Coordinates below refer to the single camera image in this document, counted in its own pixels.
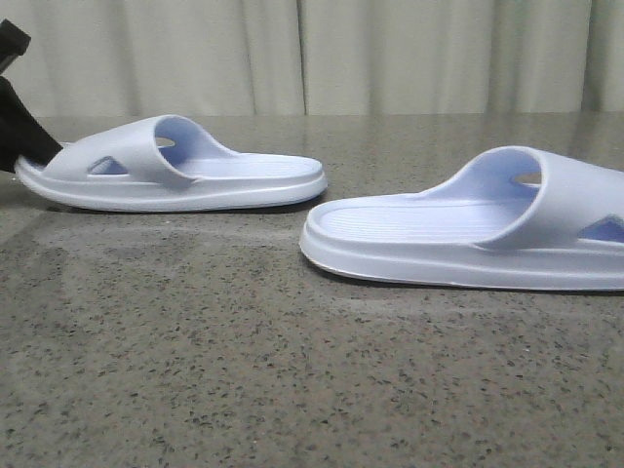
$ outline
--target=curtain fold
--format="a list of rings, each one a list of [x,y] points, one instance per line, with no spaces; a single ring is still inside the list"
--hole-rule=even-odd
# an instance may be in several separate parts
[[[0,0],[35,115],[624,110],[624,0]]]

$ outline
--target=white slide sandal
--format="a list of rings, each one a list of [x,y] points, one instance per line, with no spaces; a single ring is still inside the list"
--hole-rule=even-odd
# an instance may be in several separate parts
[[[159,146],[159,138],[170,144]],[[176,115],[87,136],[66,145],[46,166],[19,157],[15,169],[39,195],[99,211],[271,207],[309,200],[328,185],[317,160],[239,153]]]
[[[525,175],[541,174],[531,183]],[[415,194],[327,202],[303,253],[383,282],[624,290],[624,173],[522,146],[494,148]]]

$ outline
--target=speckled countertop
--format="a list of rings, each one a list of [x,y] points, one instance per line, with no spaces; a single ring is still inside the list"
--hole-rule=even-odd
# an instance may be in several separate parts
[[[323,161],[325,200],[528,144],[624,170],[624,114],[197,119]],[[63,140],[125,122],[43,119]],[[624,466],[624,296],[393,287],[306,212],[98,214],[0,175],[0,466]]]

